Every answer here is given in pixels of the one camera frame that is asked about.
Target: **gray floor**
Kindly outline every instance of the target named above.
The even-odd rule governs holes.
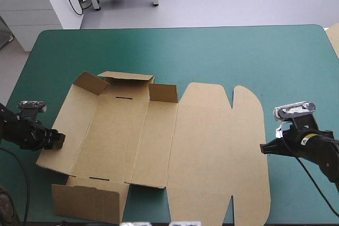
[[[82,29],[318,24],[339,22],[339,0],[102,0]],[[0,102],[7,103],[28,53],[14,41],[0,51]]]

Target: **cabinet drawer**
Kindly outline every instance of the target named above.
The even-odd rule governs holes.
[[[0,11],[8,26],[16,25],[59,25],[54,10]]]
[[[49,0],[0,0],[0,11],[53,9]]]
[[[38,35],[44,30],[63,29],[61,25],[9,26],[25,51],[31,51]]]

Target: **flattened cardboard box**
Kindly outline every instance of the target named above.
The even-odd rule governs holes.
[[[81,74],[53,128],[61,150],[37,164],[70,175],[53,185],[56,213],[119,223],[129,184],[167,188],[172,221],[220,226],[231,196],[236,225],[263,225],[270,211],[261,104],[237,86],[231,108],[220,85],[175,85],[152,75]]]

